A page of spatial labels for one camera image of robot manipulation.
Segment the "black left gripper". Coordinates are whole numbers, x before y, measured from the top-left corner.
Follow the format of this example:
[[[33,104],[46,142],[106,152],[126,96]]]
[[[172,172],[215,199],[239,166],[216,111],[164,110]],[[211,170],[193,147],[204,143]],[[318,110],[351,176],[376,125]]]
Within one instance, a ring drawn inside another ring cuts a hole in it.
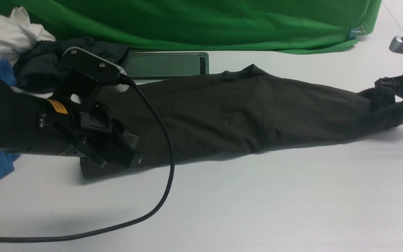
[[[94,168],[110,165],[129,168],[141,162],[141,153],[134,148],[139,137],[113,119],[107,105],[97,101],[105,86],[118,84],[129,86],[128,78],[119,71],[83,73],[72,70],[51,96],[51,100],[61,102],[69,116],[68,122],[52,118],[51,126]]]

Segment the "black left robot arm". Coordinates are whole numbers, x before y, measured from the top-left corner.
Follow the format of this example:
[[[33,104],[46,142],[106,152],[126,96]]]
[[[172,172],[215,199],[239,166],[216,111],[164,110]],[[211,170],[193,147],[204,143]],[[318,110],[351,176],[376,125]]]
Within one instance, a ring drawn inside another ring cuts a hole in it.
[[[97,168],[134,167],[141,153],[123,136],[123,126],[96,101],[113,78],[73,71],[49,98],[13,91],[0,79],[0,151],[79,157]]]

